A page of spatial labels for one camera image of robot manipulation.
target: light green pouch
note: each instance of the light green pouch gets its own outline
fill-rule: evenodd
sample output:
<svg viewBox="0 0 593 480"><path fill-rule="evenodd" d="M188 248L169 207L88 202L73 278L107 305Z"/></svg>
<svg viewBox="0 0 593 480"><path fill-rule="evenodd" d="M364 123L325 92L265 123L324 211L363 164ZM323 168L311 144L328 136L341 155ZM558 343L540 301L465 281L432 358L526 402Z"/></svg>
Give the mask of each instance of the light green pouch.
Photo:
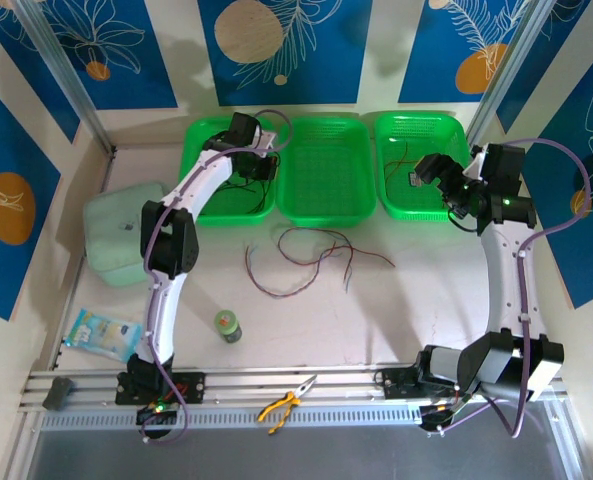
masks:
<svg viewBox="0 0 593 480"><path fill-rule="evenodd" d="M123 287L147 279L140 255L141 211L145 202L159 202L167 192L161 183L145 183L103 193L85 205L87 262L108 285Z"/></svg>

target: plastic package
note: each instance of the plastic package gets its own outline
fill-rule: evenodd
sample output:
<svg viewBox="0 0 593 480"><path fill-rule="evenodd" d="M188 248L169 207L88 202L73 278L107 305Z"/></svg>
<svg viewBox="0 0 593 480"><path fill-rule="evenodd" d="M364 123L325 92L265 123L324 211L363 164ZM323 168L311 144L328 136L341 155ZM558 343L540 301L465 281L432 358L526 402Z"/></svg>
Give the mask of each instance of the plastic package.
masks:
<svg viewBox="0 0 593 480"><path fill-rule="evenodd" d="M125 363L134 353L141 331L139 324L104 318L82 309L65 345Z"/></svg>

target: green tray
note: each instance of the green tray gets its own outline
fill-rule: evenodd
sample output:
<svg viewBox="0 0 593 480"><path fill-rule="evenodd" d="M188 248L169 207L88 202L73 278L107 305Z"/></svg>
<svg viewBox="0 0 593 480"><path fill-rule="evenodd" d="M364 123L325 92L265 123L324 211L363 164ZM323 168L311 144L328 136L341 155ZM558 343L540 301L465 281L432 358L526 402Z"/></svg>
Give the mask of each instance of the green tray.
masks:
<svg viewBox="0 0 593 480"><path fill-rule="evenodd" d="M180 164L179 181L187 175L198 160L205 141L209 137L223 130L227 130L231 120L231 116L204 118L194 122L187 129L183 157ZM274 129L272 123L264 118L260 119L260 124L264 130ZM236 174L232 175L230 181L235 184L245 182L244 179ZM254 213L249 213L249 211L253 210L263 198L263 190L260 183L255 182L245 190L234 188L218 192L203 207L203 210L198 216L197 223L210 227L258 225L274 208L276 199L275 184L276 182L270 182L265 198L265 205L260 211Z"/></svg>
<svg viewBox="0 0 593 480"><path fill-rule="evenodd" d="M300 117L281 152L276 202L300 227L352 227L376 208L367 127L359 120ZM287 139L285 125L279 142Z"/></svg>
<svg viewBox="0 0 593 480"><path fill-rule="evenodd" d="M414 178L414 167L430 153L449 155L467 165L469 147L458 120L433 112L385 113L374 123L374 137L378 195L387 213L400 220L447 221L447 209L436 185L414 186L419 180ZM403 156L410 163L400 165L390 176L396 164L387 165Z"/></svg>

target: white table surface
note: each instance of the white table surface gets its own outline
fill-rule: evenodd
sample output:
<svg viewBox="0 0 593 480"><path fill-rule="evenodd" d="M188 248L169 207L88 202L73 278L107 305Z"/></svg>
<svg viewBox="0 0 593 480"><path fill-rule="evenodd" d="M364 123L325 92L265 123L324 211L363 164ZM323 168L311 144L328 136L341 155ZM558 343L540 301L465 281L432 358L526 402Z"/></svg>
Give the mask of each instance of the white table surface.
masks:
<svg viewBox="0 0 593 480"><path fill-rule="evenodd" d="M173 186L180 145L119 150L107 190L161 180ZM449 224L392 220L379 205L360 226L344 230L353 245L386 255L357 255L349 291L343 272L349 252L327 259L303 293L276 300L257 290L244 267L246 245L256 246L257 279L290 291L313 273L285 261L276 239L290 226L275 209L260 226L198 227L200 255L185 283L174 336L178 367L290 367L413 362L427 343L464 347L485 331L487 269L480 241ZM297 233L288 246L315 258L329 246L319 234ZM84 266L68 318L81 308L140 322L146 284L112 288ZM216 333L216 313L236 313L242 339L229 345ZM59 368L120 368L110 359L62 348Z"/></svg>

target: yellow-handled pliers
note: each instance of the yellow-handled pliers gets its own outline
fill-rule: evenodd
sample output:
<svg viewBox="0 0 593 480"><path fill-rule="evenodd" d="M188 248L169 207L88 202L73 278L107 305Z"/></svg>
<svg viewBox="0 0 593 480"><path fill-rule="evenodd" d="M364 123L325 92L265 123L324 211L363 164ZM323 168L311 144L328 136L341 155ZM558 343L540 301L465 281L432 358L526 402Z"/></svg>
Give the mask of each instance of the yellow-handled pliers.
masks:
<svg viewBox="0 0 593 480"><path fill-rule="evenodd" d="M259 422L265 420L267 414L269 414L269 412L271 412L272 410L275 410L278 407L282 407L283 405L287 405L287 410L285 410L285 414L283 415L283 418L281 419L279 424L269 430L270 435L273 435L278 431L279 428L285 425L287 417L289 417L289 414L292 413L292 408L300 405L300 397L302 397L305 394L305 392L307 392L307 390L312 388L312 385L314 385L317 376L318 375L314 375L313 377L308 378L307 381L301 383L296 390L294 390L293 392L287 392L283 398L281 398L280 400L276 400L273 403L270 403L261 410L261 412L258 414Z"/></svg>

